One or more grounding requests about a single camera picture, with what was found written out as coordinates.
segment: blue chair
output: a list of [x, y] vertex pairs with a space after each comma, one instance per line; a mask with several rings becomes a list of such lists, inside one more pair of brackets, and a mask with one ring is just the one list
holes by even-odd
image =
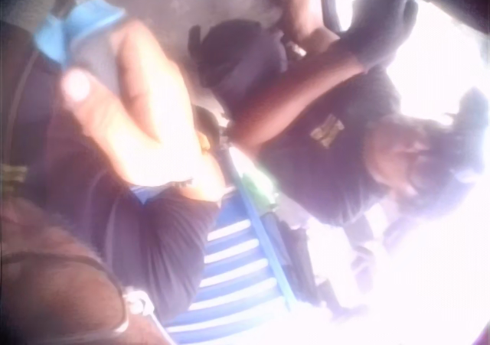
[[266, 230], [224, 151], [236, 187], [208, 236], [204, 277], [189, 310], [165, 326], [179, 344], [229, 344], [291, 311], [296, 298]]

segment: black glove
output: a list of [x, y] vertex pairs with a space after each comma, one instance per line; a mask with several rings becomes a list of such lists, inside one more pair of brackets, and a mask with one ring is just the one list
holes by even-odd
[[416, 19], [414, 0], [357, 0], [351, 27], [341, 41], [369, 70], [395, 54]]

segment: sleeve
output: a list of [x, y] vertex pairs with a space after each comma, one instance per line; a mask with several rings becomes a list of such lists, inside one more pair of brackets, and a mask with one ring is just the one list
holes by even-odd
[[173, 188], [143, 204], [72, 119], [57, 117], [48, 134], [49, 210], [123, 285], [145, 290], [162, 323], [185, 311], [201, 281], [218, 205], [189, 200]]

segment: hand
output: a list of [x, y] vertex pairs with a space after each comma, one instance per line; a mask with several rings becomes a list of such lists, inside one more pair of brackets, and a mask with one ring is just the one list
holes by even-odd
[[351, 27], [341, 40], [369, 70], [394, 55], [416, 19], [414, 0], [357, 0]]
[[99, 145], [129, 184], [154, 187], [214, 177], [210, 187], [219, 200], [221, 172], [212, 157], [201, 152], [178, 66], [137, 21], [114, 31], [110, 43], [116, 53], [122, 99], [79, 68], [70, 69], [61, 80], [64, 105], [84, 134]]

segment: person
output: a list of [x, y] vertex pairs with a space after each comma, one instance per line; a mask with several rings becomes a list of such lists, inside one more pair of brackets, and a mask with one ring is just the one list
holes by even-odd
[[[357, 0], [351, 27], [337, 35], [323, 26], [321, 6], [315, 6], [319, 2], [287, 2], [285, 30], [307, 50], [287, 70], [284, 47], [259, 23], [225, 21], [202, 41], [191, 31], [189, 47], [201, 82], [232, 120], [230, 140], [323, 223], [354, 222], [387, 195], [406, 215], [440, 216], [451, 210], [471, 184], [449, 172], [452, 166], [447, 164], [454, 157], [436, 147], [434, 139], [456, 131], [402, 115], [384, 69], [410, 35], [417, 4]], [[482, 98], [475, 92], [469, 96]], [[478, 131], [469, 124], [472, 131], [459, 131], [481, 135], [485, 123], [475, 122]], [[466, 147], [445, 145], [446, 151], [463, 152]], [[473, 144], [474, 150], [480, 146]], [[420, 184], [427, 181], [415, 184], [413, 176], [425, 173], [424, 155], [434, 153], [438, 162], [433, 168], [438, 165], [448, 175], [425, 191]], [[480, 172], [480, 156], [466, 167]], [[424, 178], [432, 179], [428, 173]]]
[[166, 323], [201, 282], [224, 177], [181, 71], [149, 29], [128, 21], [110, 40], [121, 99], [83, 68], [62, 74], [36, 167], [41, 206], [122, 285], [148, 293]]
[[0, 342], [173, 344], [62, 221], [22, 198], [3, 200], [0, 217]]

